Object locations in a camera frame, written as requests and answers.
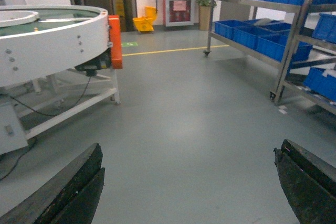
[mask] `sign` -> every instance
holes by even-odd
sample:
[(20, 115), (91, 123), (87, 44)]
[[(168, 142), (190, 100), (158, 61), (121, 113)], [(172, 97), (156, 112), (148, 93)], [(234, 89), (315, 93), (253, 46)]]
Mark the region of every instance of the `sign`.
[(122, 47), (136, 47), (138, 46), (137, 42), (123, 42), (121, 43)]

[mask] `gray epoxy floor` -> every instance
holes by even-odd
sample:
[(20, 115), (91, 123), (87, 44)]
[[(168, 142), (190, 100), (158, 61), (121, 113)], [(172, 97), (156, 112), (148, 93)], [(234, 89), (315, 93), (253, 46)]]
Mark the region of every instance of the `gray epoxy floor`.
[[(125, 33), (139, 46), (123, 53), (202, 47), (206, 36)], [(39, 135), (0, 183), (0, 215), (99, 142), (106, 178), (94, 224), (298, 224), (272, 151), (288, 138), (336, 166), (336, 117), (287, 91), (282, 114), (268, 98), (275, 69), (230, 47), (202, 51), (124, 57), (121, 105), (106, 99)]]

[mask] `metal frame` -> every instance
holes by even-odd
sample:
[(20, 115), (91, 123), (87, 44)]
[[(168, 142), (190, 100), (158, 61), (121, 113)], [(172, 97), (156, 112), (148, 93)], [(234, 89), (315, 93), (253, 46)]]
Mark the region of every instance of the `metal frame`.
[[(286, 72), (289, 68), (292, 55), (295, 53), (297, 45), (300, 41), (307, 42), (312, 45), (324, 48), (326, 50), (332, 50), (336, 52), (336, 44), (328, 43), (320, 39), (315, 39), (315, 38), (306, 36), (304, 35), (305, 32), (303, 31), (304, 24), (306, 22), (308, 13), (335, 11), (336, 5), (335, 4), (311, 5), (310, 3), (312, 3), (312, 0), (304, 0), (304, 4), (301, 7), (300, 17), (299, 17), (297, 25), (295, 26), (295, 35), (294, 35), (293, 41), (291, 42), (289, 55), (286, 58), (286, 63), (285, 63)], [(309, 66), (316, 66), (316, 65), (322, 65), (326, 63), (335, 63), (335, 62), (336, 62), (336, 57), (326, 57), (324, 59), (317, 59), (315, 62), (314, 61), (313, 62), (308, 61), (307, 63), (303, 62), (301, 66), (309, 67)], [(275, 104), (279, 103), (282, 97), (284, 88), (286, 87), (286, 88), (289, 88), (295, 91), (299, 95), (302, 95), (306, 99), (316, 103), (317, 105), (323, 107), (324, 109), (330, 111), (331, 113), (336, 114), (336, 107), (334, 106), (332, 102), (328, 101), (328, 99), (325, 99), (323, 97), (317, 97), (315, 94), (309, 92), (308, 90), (303, 89), (301, 86), (302, 86), (301, 84), (292, 83), (289, 80), (289, 76), (286, 74), (283, 74), (280, 78), (279, 86), (275, 93), (275, 99), (274, 99)]]
[[(288, 5), (288, 4), (281, 4), (281, 3), (271, 3), (271, 2), (258, 1), (258, 0), (218, 0), (218, 1), (236, 3), (236, 4), (262, 7), (262, 8), (267, 8), (267, 9), (281, 10), (281, 11), (285, 11), (288, 13), (294, 13), (291, 30), (288, 36), (288, 43), (286, 44), (282, 61), (275, 62), (274, 60), (270, 59), (268, 56), (262, 55), (252, 49), (249, 49), (241, 44), (238, 44), (232, 40), (229, 40), (227, 38), (224, 38), (212, 32), (214, 1), (215, 0), (212, 0), (212, 8), (211, 8), (211, 16), (210, 16), (210, 22), (209, 22), (208, 40), (207, 40), (207, 49), (204, 51), (204, 54), (206, 57), (211, 52), (211, 38), (220, 40), (279, 70), (277, 77), (276, 77), (274, 88), (270, 92), (270, 98), (274, 100), (275, 104), (278, 104), (278, 102), (280, 101), (284, 88), (289, 87), (291, 90), (297, 91), (299, 94), (303, 95), (305, 98), (315, 102), (316, 104), (336, 114), (336, 107), (332, 103), (322, 98), (317, 98), (315, 95), (310, 94), (308, 91), (303, 91), (302, 89), (297, 88), (295, 84), (293, 84), (292, 82), (286, 79), (286, 77), (288, 76), (287, 73), (290, 67), (292, 56), (295, 54), (300, 41), (307, 42), (314, 46), (318, 46), (318, 47), (336, 52), (336, 44), (314, 39), (314, 38), (311, 38), (309, 35), (308, 36), (304, 35), (308, 30), (304, 28), (304, 24), (306, 22), (308, 13), (335, 11), (336, 4), (311, 5), (312, 0), (304, 0), (303, 5), (297, 6), (297, 5)], [(335, 62), (336, 62), (335, 55), (317, 57), (317, 58), (309, 58), (307, 61), (293, 62), (291, 68), (297, 69), (297, 68), (304, 68), (304, 67), (310, 67), (310, 66), (316, 66), (316, 65), (323, 65), (323, 64), (328, 64), (328, 63), (335, 63)]]

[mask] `caster wheel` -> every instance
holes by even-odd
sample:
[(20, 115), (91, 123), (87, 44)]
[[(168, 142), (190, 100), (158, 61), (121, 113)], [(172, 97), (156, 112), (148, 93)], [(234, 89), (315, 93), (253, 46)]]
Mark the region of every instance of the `caster wheel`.
[(271, 92), (270, 95), (269, 95), (269, 98), (270, 98), (272, 101), (274, 101), (275, 97), (276, 97), (276, 95), (275, 95), (273, 92)]
[(205, 55), (205, 58), (207, 58), (208, 55), (210, 54), (210, 51), (204, 50), (203, 53), (204, 53), (204, 55)]

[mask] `black cable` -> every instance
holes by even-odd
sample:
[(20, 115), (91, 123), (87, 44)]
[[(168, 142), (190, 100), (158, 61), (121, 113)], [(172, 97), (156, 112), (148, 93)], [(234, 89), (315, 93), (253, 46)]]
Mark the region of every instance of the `black cable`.
[(24, 155), (26, 155), (32, 148), (34, 148), (34, 146), (35, 146), (35, 144), (36, 144), (36, 142), (37, 142), (37, 138), (34, 137), (34, 139), (35, 139), (34, 143), (28, 148), (27, 151), (23, 152), (23, 153), (20, 155), (20, 157), (18, 157), (18, 159), (16, 160), (14, 166), (10, 169), (10, 171), (9, 171), (5, 176), (3, 176), (2, 178), (0, 178), (0, 182), (3, 181), (5, 178), (7, 178), (7, 177), (14, 171), (14, 169), (15, 169), (16, 166), (18, 165), (20, 159), (21, 159)]
[[(86, 92), (86, 89), (88, 88), (88, 85), (89, 85), (89, 83), (90, 83), (90, 80), (91, 80), (91, 76), (89, 77), (88, 83), (86, 84), (85, 89), (84, 89), (82, 95), (80, 96), (80, 98), (77, 100), (77, 102), (75, 102), (75, 103), (74, 103), (70, 108), (68, 108), (67, 110), (70, 110), (70, 109), (72, 109), (73, 107), (75, 107), (75, 106), (79, 103), (79, 101), (83, 98), (83, 96), (84, 96), (84, 94), (85, 94), (85, 92)], [(34, 112), (37, 113), (37, 114), (40, 114), (40, 115), (45, 115), (45, 116), (58, 116), (58, 115), (61, 115), (62, 113), (64, 113), (64, 112), (61, 112), (61, 113), (59, 113), (59, 114), (45, 114), (45, 113), (39, 112), (39, 111), (37, 111), (37, 110), (34, 110), (32, 107), (30, 107), (30, 106), (28, 106), (28, 105), (26, 105), (26, 104), (20, 102), (20, 101), (17, 100), (15, 97), (12, 97), (12, 96), (9, 96), (9, 97), (10, 97), (11, 99), (13, 99), (14, 101), (18, 102), (19, 104), (21, 104), (22, 106), (24, 106), (24, 107), (26, 107), (26, 108), (28, 108), (28, 109), (34, 111)]]

